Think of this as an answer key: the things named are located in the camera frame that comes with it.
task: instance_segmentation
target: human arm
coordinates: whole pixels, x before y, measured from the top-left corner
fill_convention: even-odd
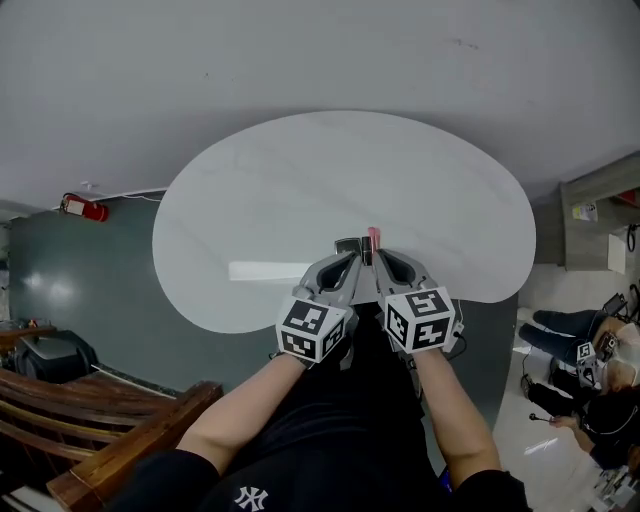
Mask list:
[[[418,352],[414,360],[453,488],[481,471],[500,471],[500,458],[489,427],[442,352]]]
[[[222,475],[238,451],[265,426],[305,366],[283,354],[209,407],[185,432],[179,450],[211,462]]]
[[[578,442],[578,446],[582,451],[591,453],[595,448],[596,444],[591,440],[591,438],[589,438],[587,433],[580,428],[578,420],[575,418],[571,416],[557,416],[549,423],[556,428],[567,427],[571,429],[571,432],[573,432],[573,435]]]

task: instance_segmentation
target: gray wall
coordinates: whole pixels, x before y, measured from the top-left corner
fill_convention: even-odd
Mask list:
[[[432,123],[530,197],[637,149],[631,0],[6,0],[0,199],[167,186],[213,142],[354,108]]]

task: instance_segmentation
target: hand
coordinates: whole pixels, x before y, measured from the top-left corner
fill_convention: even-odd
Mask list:
[[[571,430],[578,428],[578,420],[572,416],[556,416],[549,421],[549,424],[556,427],[568,427]]]

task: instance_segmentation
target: white floor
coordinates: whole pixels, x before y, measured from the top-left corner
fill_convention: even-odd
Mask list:
[[[521,306],[572,312],[600,309],[617,292],[627,296],[637,283],[635,260],[627,275],[614,272],[566,272],[555,265],[535,265],[520,291]],[[548,414],[526,400],[520,390],[522,360],[532,347],[516,334],[511,369],[494,437],[505,469],[524,482],[529,506],[537,512],[582,512],[600,469],[580,450],[573,434],[547,423],[530,421],[529,414]],[[550,357],[533,349],[525,365],[534,380],[546,382]]]

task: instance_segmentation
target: wooden slat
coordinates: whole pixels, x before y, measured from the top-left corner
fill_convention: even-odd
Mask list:
[[[138,460],[175,446],[187,428],[220,396],[219,384],[202,382],[193,386],[174,400],[168,410],[157,413],[70,472],[49,482],[49,492],[66,510],[99,510],[129,478]]]
[[[120,425],[137,425],[145,417],[170,404],[162,402],[159,407],[158,399],[162,397],[153,397],[153,401],[145,403],[109,393],[77,391],[64,385],[29,379],[4,369],[0,369],[0,395],[73,418]]]
[[[165,407],[173,399],[160,396],[157,393],[145,391],[142,388],[127,384],[121,380],[110,377],[104,372],[94,372],[63,384],[67,389],[83,391],[87,393],[114,393],[130,400],[141,400],[146,404],[157,404],[158,408]]]
[[[0,392],[3,387],[52,402],[133,415],[154,414],[157,412],[155,399],[162,399],[154,396],[154,400],[147,403],[147,400],[130,396],[73,390],[66,388],[64,384],[51,384],[0,369]]]
[[[0,400],[0,410],[14,416],[15,418],[28,421],[29,423],[33,423],[39,427],[58,432],[60,434],[79,437],[81,439],[111,443],[123,435],[123,433],[120,432],[111,432],[109,430],[85,427],[83,425],[73,425],[53,418],[47,418],[46,416],[40,416],[39,414],[20,409],[19,407],[2,400]]]
[[[20,443],[32,446],[33,448],[37,448],[38,450],[41,450],[43,452],[50,453],[52,455],[58,455],[59,457],[65,457],[71,460],[85,460],[96,453],[92,450],[85,450],[84,448],[76,448],[75,446],[67,446],[64,444],[56,443],[55,441],[37,436],[35,434],[32,434],[31,432],[22,430],[21,428],[10,425],[9,423],[6,423],[4,421],[0,421],[0,433],[9,436],[12,439],[15,439]]]
[[[66,405],[56,402],[48,402],[41,398],[31,397],[24,393],[16,392],[13,389],[2,387],[0,385],[0,396],[16,400],[25,405],[30,405],[37,409],[62,414],[71,418],[82,420],[97,421],[100,423],[113,423],[115,425],[136,426],[144,422],[149,415],[134,416],[130,414],[118,414],[113,412],[103,412],[95,409],[86,409],[75,405]]]

